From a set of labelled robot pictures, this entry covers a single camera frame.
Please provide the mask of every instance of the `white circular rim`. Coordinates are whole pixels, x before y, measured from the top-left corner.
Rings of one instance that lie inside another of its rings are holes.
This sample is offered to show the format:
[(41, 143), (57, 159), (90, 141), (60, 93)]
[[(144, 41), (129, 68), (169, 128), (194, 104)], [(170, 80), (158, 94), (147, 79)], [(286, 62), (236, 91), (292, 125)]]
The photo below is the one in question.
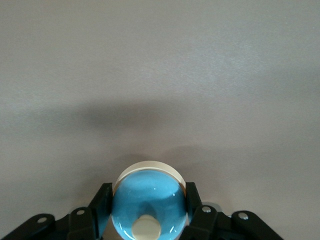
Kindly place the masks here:
[(130, 175), (132, 173), (142, 171), (142, 170), (155, 170), (155, 171), (159, 171), (159, 172), (170, 175), (179, 183), (184, 194), (186, 194), (186, 182), (183, 179), (183, 177), (180, 175), (180, 173), (177, 170), (175, 170), (172, 166), (165, 164), (163, 162), (160, 162), (160, 161), (141, 161), (141, 162), (137, 162), (137, 163), (129, 166), (126, 170), (124, 170), (120, 174), (120, 176), (116, 180), (115, 186), (113, 189), (113, 194), (115, 194), (117, 188), (119, 187), (120, 182), (125, 177), (127, 177), (128, 175)]

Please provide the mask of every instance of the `metal screw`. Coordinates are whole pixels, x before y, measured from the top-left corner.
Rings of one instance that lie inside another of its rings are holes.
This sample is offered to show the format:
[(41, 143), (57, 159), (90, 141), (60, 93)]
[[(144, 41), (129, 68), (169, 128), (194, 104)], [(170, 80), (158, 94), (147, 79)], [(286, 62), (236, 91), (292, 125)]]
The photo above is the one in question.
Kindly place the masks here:
[(211, 208), (208, 207), (208, 206), (203, 206), (202, 207), (202, 211), (205, 212), (205, 213), (211, 213)]
[(38, 219), (38, 221), (36, 221), (38, 224), (42, 224), (44, 223), (45, 221), (47, 221), (47, 218), (44, 216), (44, 217), (41, 217)]
[(242, 220), (248, 220), (249, 219), (249, 216), (244, 212), (240, 212), (238, 214), (238, 217), (241, 218)]
[(76, 212), (77, 215), (82, 215), (84, 213), (85, 213), (85, 210), (79, 210), (79, 211)]

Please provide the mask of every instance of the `blue sphere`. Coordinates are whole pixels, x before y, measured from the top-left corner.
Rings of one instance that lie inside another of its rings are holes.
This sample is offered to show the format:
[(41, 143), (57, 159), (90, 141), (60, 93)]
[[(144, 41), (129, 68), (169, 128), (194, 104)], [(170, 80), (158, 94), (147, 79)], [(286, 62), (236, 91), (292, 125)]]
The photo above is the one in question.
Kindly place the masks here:
[(112, 201), (111, 218), (124, 240), (135, 240), (133, 223), (143, 215), (155, 218), (161, 226), (158, 240), (174, 240), (186, 219), (186, 199), (179, 183), (156, 170), (141, 170), (125, 177)]

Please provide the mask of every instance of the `gray tabletop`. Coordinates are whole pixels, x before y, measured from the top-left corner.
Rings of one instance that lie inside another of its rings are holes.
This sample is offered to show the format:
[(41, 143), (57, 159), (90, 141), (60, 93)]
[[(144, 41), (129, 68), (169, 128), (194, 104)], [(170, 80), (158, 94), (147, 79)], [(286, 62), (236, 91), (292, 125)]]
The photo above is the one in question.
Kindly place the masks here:
[(319, 239), (320, 1), (1, 1), (0, 238), (144, 160)]

